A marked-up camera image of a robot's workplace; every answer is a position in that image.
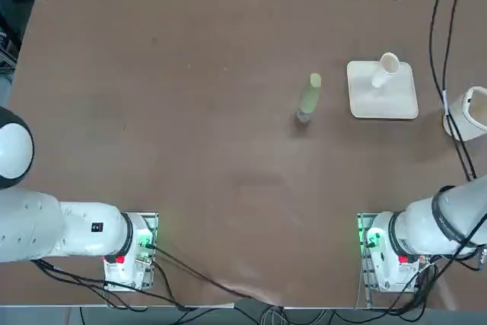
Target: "plastic bottle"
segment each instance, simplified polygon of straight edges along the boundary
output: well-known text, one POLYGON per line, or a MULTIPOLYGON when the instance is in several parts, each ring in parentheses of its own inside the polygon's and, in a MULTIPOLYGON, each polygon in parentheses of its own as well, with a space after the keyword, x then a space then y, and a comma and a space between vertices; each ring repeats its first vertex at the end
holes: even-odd
POLYGON ((319 74, 313 73, 310 75, 310 81, 301 93, 298 111, 296 112, 296 118, 301 123, 310 122, 311 116, 313 116, 313 112, 320 99, 320 90, 321 77, 319 74))

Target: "brown table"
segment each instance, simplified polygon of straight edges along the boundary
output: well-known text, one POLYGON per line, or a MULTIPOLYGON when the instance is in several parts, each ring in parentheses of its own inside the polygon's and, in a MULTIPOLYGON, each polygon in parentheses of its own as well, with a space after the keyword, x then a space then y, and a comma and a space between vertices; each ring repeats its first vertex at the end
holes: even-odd
MULTIPOLYGON (((23 185, 158 211, 159 245, 264 301, 353 307, 357 213, 463 182, 428 67, 433 1, 36 0, 10 103, 36 141, 23 185), (385 51, 412 66, 414 121, 350 114, 347 62, 385 51), (323 94, 303 131, 292 115, 311 72, 323 94)), ((439 69, 451 1, 438 12, 439 69)), ((485 85, 486 5, 460 0, 451 98, 485 85)), ((468 146, 484 174, 487 140, 468 146)), ((101 258, 55 263, 103 275, 101 258)), ((232 300, 163 264, 183 303, 232 300)), ((30 263, 2 264, 0 281, 2 304, 99 303, 30 263)), ((484 310, 486 285, 454 266, 428 306, 484 310)), ((160 279, 154 291, 165 293, 160 279)))

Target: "cable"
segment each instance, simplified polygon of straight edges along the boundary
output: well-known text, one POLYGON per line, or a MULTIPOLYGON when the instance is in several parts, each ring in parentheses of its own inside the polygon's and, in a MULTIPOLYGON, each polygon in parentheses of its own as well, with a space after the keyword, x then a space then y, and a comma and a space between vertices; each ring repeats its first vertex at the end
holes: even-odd
POLYGON ((158 263, 156 262, 152 262, 152 265, 156 267, 156 269, 159 271, 159 273, 161 274, 162 276, 162 279, 164 280, 164 284, 166 285, 166 291, 167 291, 167 294, 169 295, 170 299, 176 304, 176 308, 179 310, 179 311, 185 311, 185 312, 190 312, 190 311, 194 311, 193 308, 187 308, 186 306, 184 305, 180 305, 176 299, 174 298, 174 294, 173 294, 173 291, 172 289, 170 288, 170 285, 169 285, 169 279, 167 279, 167 276, 166 276, 166 272, 162 269, 162 266, 160 266, 158 263))
POLYGON ((213 312, 213 311, 217 311, 217 310, 221 310, 219 308, 210 308, 209 310, 206 310, 206 311, 203 311, 201 314, 197 314, 193 317, 191 317, 190 319, 188 320, 183 320, 183 318, 188 314, 188 312, 186 312, 182 317, 180 317, 180 319, 178 321, 176 321, 175 323, 171 323, 170 325, 182 325, 183 323, 190 323, 191 321, 194 321, 196 319, 199 319, 201 316, 204 316, 210 312, 213 312))
POLYGON ((41 270, 41 272, 43 272, 44 274, 46 274, 48 277, 50 277, 50 278, 52 278, 52 279, 55 279, 55 280, 57 280, 57 281, 59 281, 59 282, 63 282, 63 283, 69 283, 69 284, 73 284, 73 285, 79 285, 79 286, 81 286, 81 287, 85 287, 85 288, 89 289, 89 290, 90 290, 90 291, 92 291, 94 294, 96 294, 98 297, 100 297, 100 298, 102 298, 103 300, 105 300, 105 302, 106 302, 106 303, 107 303, 109 306, 113 307, 113 308, 114 308, 114 309, 116 309, 116 310, 131 310, 131 311, 133 311, 133 312, 145 312, 145 311, 147 311, 147 308, 145 308, 145 309, 137 309, 137 308, 133 308, 133 307, 131 307, 130 305, 128 305, 127 303, 125 303, 125 302, 124 302, 124 301, 123 301, 123 300, 120 298, 120 296, 118 296, 118 295, 116 295, 115 293, 113 293, 113 292, 111 292, 111 291, 109 291, 109 290, 107 290, 107 289, 105 289, 105 288, 102 288, 102 287, 100 287, 100 286, 98 286, 98 285, 87 285, 86 283, 83 283, 83 282, 81 282, 81 281, 79 281, 79 280, 78 280, 77 282, 73 282, 73 281, 70 281, 70 280, 68 280, 68 279, 59 278, 58 276, 54 276, 52 273, 47 272, 47 270, 46 270, 46 269, 44 269, 42 266, 37 265, 37 267, 38 267, 38 268, 41 270), (114 303, 113 303, 111 300, 109 300, 108 298, 106 298, 105 296, 103 296, 101 293, 98 293, 97 291, 95 291, 95 289, 98 289, 98 290, 100 290, 100 291, 102 291, 102 292, 109 293, 110 295, 112 295, 113 297, 115 297, 115 298, 116 298, 116 299, 117 299, 117 300, 118 300, 118 301, 119 301, 119 302, 120 302, 120 303, 123 305, 123 307, 120 307, 120 306, 118 306, 118 305, 114 304, 114 303))
MULTIPOLYGON (((446 50, 445 50, 444 62, 443 62, 443 75, 441 77, 441 87, 442 87, 442 91, 445 94, 446 94, 446 91, 447 91, 447 64, 448 64, 448 56, 450 55, 451 35, 453 33, 453 25, 454 25, 455 11, 457 10, 457 3, 458 3, 458 0, 454 0, 454 3, 452 5, 452 7, 451 7, 450 27, 448 28, 447 47, 446 47, 446 50)), ((450 119, 451 120, 451 123, 453 123, 454 125, 456 125, 456 123, 454 121, 454 118, 452 116, 447 117, 447 119, 450 119)), ((450 126, 450 122, 448 122, 448 125, 449 125, 449 129, 450 129, 450 133, 451 133, 452 137, 454 138, 454 134, 453 134, 453 130, 452 130, 451 126, 450 126)), ((467 162, 469 164, 469 168, 470 168, 471 174, 472 174, 473 178, 476 179, 477 176, 476 176, 475 169, 473 167, 472 160, 470 159, 470 155, 468 154, 468 151, 466 150, 465 144, 464 144, 464 142, 462 140, 462 136, 459 133, 459 131, 457 131, 457 135, 459 137, 460 144, 462 145, 463 150, 465 152, 465 157, 466 157, 467 162)), ((467 180, 470 180, 470 175, 468 173, 467 173, 466 178, 467 178, 467 180)))
POLYGON ((79 316, 80 316, 80 318, 81 318, 81 323, 82 323, 83 325, 86 325, 86 323, 84 322, 83 308, 82 308, 82 307, 80 307, 80 308, 79 308, 79 316))
POLYGON ((238 292, 238 291, 234 291, 233 289, 230 289, 228 287, 225 287, 224 285, 221 285, 220 283, 214 281, 213 279, 210 279, 209 277, 204 276, 203 274, 201 274, 197 270, 193 269, 191 266, 188 266, 187 264, 185 264, 181 260, 177 259, 175 256, 169 254, 166 250, 162 250, 161 248, 156 247, 155 245, 152 245, 152 244, 147 244, 147 245, 145 245, 145 247, 147 247, 149 249, 156 250, 159 253, 167 256, 168 258, 172 259, 174 262, 180 264, 181 266, 183 266, 184 268, 186 268, 187 270, 189 270, 190 272, 192 272, 193 274, 195 274, 196 276, 198 276, 200 279, 203 279, 203 280, 211 283, 215 287, 218 287, 219 289, 222 289, 222 290, 230 293, 231 295, 235 295, 237 297, 242 297, 242 298, 253 298, 252 296, 249 296, 249 295, 246 295, 244 293, 241 293, 241 292, 238 292))
POLYGON ((333 310, 332 311, 332 314, 329 316, 329 319, 328 319, 328 324, 327 325, 331 325, 332 323, 332 320, 333 320, 333 317, 336 315, 336 311, 333 310))
MULTIPOLYGON (((447 101, 446 101, 446 90, 441 90, 440 89, 440 85, 438 83, 438 77, 436 75, 436 71, 435 71, 435 67, 434 67, 434 60, 433 60, 433 33, 434 33, 434 23, 435 23, 435 20, 436 20, 436 14, 437 14, 439 2, 440 2, 440 0, 435 0, 434 1, 433 15, 431 16, 431 23, 430 23, 430 30, 429 30, 428 54, 429 54, 429 63, 430 63, 431 73, 432 73, 432 76, 433 76, 434 86, 436 87, 436 90, 437 90, 438 95, 439 95, 439 97, 441 99, 441 102, 443 104, 445 104, 445 103, 447 103, 447 101)), ((457 5, 457 3, 454 2, 454 7, 452 7, 452 15, 451 15, 451 18, 450 18, 450 22, 454 18, 454 10, 456 9, 456 5, 457 5)), ((451 32, 450 32, 451 29, 453 29, 452 28, 452 24, 450 24, 450 29, 449 29, 450 39, 451 39, 451 32)), ((446 114, 447 114, 447 123, 448 123, 449 128, 450 128, 450 134, 451 134, 451 137, 452 137, 452 139, 454 141, 454 146, 455 146, 455 150, 457 151, 458 158, 460 159, 460 163, 462 164, 462 168, 463 168, 463 172, 465 174, 465 178, 466 178, 467 181, 470 181, 470 176, 472 176, 474 179, 476 179, 476 172, 475 172, 475 169, 473 167, 472 159, 470 158, 469 152, 466 149, 465 143, 464 143, 463 138, 462 138, 462 136, 460 134, 460 130, 458 129, 458 126, 457 126, 454 118, 449 113, 446 113, 446 114), (463 162, 463 157, 462 157, 462 154, 461 154, 461 152, 460 152, 460 150, 458 148, 458 143, 457 143, 457 140, 454 137, 455 135, 453 133, 453 129, 451 128, 451 125, 453 125, 453 127, 455 128, 455 132, 457 133, 457 136, 458 136, 458 138, 460 140, 460 145, 461 145, 461 147, 463 149, 463 153, 465 154, 466 159, 467 159, 468 164, 469 164, 470 174, 469 174, 468 170, 466 169, 465 163, 463 162)))
MULTIPOLYGON (((127 289, 130 289, 130 290, 134 291, 134 292, 138 292, 138 293, 140 293, 142 295, 146 295, 146 296, 154 297, 154 298, 159 298, 159 299, 164 300, 166 302, 169 302, 169 303, 171 303, 173 305, 183 307, 182 304, 178 304, 177 302, 173 301, 170 298, 167 298, 167 297, 161 296, 161 295, 156 295, 154 293, 147 292, 147 291, 144 291, 142 289, 133 288, 133 287, 131 287, 129 285, 124 285, 122 283, 117 283, 117 282, 113 282, 113 281, 107 281, 107 280, 104 280, 104 279, 91 279, 91 278, 86 278, 86 277, 83 277, 83 276, 77 276, 77 275, 75 275, 73 273, 70 273, 70 272, 66 272, 66 271, 57 269, 56 267, 54 267, 52 264, 46 262, 45 260, 33 260, 33 262, 40 269, 45 269, 45 270, 47 270, 49 272, 54 272, 54 273, 60 274, 61 276, 68 276, 69 278, 72 278, 75 281, 98 283, 98 284, 102 284, 103 286, 106 286, 106 285, 114 285, 114 286, 118 286, 118 287, 122 287, 122 288, 127 288, 127 289)), ((88 285, 86 283, 83 283, 81 285, 83 285, 85 287, 90 287, 90 286, 94 287, 93 285, 88 285)))
POLYGON ((175 323, 180 323, 180 321, 182 321, 184 319, 184 317, 188 316, 189 315, 189 312, 186 312, 185 314, 183 314, 179 319, 176 320, 175 323))
MULTIPOLYGON (((199 319, 201 316, 205 316, 206 314, 213 312, 213 311, 217 311, 217 310, 224 310, 224 309, 223 308, 210 308, 209 310, 203 311, 201 314, 197 314, 197 315, 191 317, 190 319, 183 320, 184 317, 186 317, 188 315, 188 313, 186 312, 183 316, 181 316, 178 320, 171 323, 170 325, 182 325, 184 323, 190 323, 191 321, 199 319)), ((234 310, 237 310, 238 312, 240 312, 242 315, 244 315, 247 319, 254 322, 256 325, 259 325, 259 323, 253 317, 251 317, 249 314, 247 314, 245 311, 241 310, 238 307, 234 307, 234 310)))
POLYGON ((247 319, 251 320, 256 325, 259 325, 259 322, 257 320, 255 320, 253 317, 251 317, 249 314, 247 314, 245 311, 241 310, 238 307, 234 307, 234 310, 237 310, 238 312, 240 312, 242 315, 244 315, 247 319))
POLYGON ((284 312, 284 308, 282 308, 282 316, 285 318, 285 321, 288 322, 289 325, 312 325, 312 324, 317 324, 321 321, 321 319, 323 319, 326 314, 328 314, 328 311, 329 310, 321 310, 317 316, 314 317, 313 320, 310 320, 306 323, 296 323, 295 321, 290 321, 288 319, 288 316, 286 315, 286 313, 284 312))
POLYGON ((401 313, 396 313, 395 310, 394 310, 394 306, 396 306, 397 302, 399 301, 399 299, 402 297, 402 295, 404 294, 404 292, 406 291, 406 289, 409 287, 409 285, 411 285, 411 283, 421 274, 423 273, 425 270, 429 270, 429 268, 433 266, 432 263, 429 263, 427 266, 425 266, 422 270, 418 271, 417 273, 415 273, 415 275, 406 283, 406 285, 404 286, 404 288, 401 290, 401 292, 398 294, 398 296, 396 297, 396 299, 394 300, 394 302, 386 309, 384 310, 384 312, 379 315, 379 316, 376 316, 376 317, 371 317, 370 319, 366 319, 366 320, 361 320, 361 321, 353 321, 353 320, 347 320, 345 319, 344 317, 342 317, 340 314, 338 314, 338 312, 335 311, 335 315, 337 317, 339 317, 342 321, 345 321, 346 323, 370 323, 371 321, 374 321, 374 320, 378 320, 378 319, 381 319, 382 317, 385 317, 387 316, 388 314, 392 314, 392 315, 400 315, 401 313))

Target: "white cup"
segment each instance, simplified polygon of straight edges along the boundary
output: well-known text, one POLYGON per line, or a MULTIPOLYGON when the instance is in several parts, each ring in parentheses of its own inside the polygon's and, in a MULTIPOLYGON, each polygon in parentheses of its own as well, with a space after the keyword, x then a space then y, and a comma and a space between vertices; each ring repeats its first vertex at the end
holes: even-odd
MULTIPOLYGON (((450 105, 450 115, 454 118, 462 140, 468 141, 487 132, 487 89, 483 87, 471 87, 466 93, 456 99, 450 105)), ((457 131, 450 121, 455 139, 458 139, 457 131)), ((451 136, 447 117, 443 116, 443 127, 451 136)))
POLYGON ((375 88, 384 86, 399 71, 399 59, 393 53, 384 53, 379 65, 372 75, 372 85, 375 88))

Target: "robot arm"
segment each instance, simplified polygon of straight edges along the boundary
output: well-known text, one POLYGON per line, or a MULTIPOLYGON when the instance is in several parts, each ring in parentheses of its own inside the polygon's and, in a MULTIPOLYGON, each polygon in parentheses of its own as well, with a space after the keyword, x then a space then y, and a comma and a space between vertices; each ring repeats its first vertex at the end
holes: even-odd
POLYGON ((33 162, 27 124, 0 107, 0 263, 47 256, 103 256, 107 280, 141 288, 154 234, 139 214, 100 202, 59 202, 13 187, 33 162))
MULTIPOLYGON (((411 203, 401 212, 382 212, 367 232, 378 288, 401 292, 419 271, 420 257, 451 255, 487 213, 487 177, 411 203)), ((460 254, 487 244, 484 223, 460 254)))

